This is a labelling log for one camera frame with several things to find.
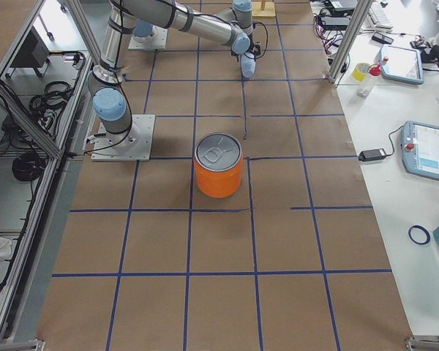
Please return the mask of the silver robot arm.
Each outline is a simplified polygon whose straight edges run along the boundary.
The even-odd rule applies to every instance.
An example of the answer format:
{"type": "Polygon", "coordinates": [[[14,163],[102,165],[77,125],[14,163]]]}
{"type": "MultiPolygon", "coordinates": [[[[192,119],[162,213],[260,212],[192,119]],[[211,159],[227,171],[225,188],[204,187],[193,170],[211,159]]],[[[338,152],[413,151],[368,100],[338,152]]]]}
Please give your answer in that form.
{"type": "Polygon", "coordinates": [[[251,1],[233,1],[231,7],[214,15],[177,1],[112,1],[111,6],[102,53],[88,80],[94,111],[111,148],[129,148],[140,134],[121,87],[125,55],[139,20],[229,47],[241,65],[242,76],[250,78],[255,73],[260,45],[253,40],[251,1]]]}
{"type": "Polygon", "coordinates": [[[146,22],[141,19],[137,19],[133,31],[133,37],[135,38],[135,40],[139,42],[149,41],[149,40],[153,40],[156,36],[157,36],[157,29],[152,23],[146,22]]]}

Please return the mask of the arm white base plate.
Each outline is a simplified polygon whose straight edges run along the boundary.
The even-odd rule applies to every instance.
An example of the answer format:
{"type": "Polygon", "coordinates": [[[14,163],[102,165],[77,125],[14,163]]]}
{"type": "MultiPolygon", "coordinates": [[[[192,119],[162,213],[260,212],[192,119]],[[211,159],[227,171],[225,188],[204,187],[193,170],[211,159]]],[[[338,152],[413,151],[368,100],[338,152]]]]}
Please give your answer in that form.
{"type": "Polygon", "coordinates": [[[133,115],[132,129],[128,136],[107,133],[100,122],[98,132],[103,136],[95,140],[91,160],[95,162],[149,161],[155,119],[155,115],[152,114],[133,115]]]}
{"type": "Polygon", "coordinates": [[[154,27],[153,32],[146,37],[132,36],[128,50],[165,50],[167,45],[168,30],[154,27]]]}

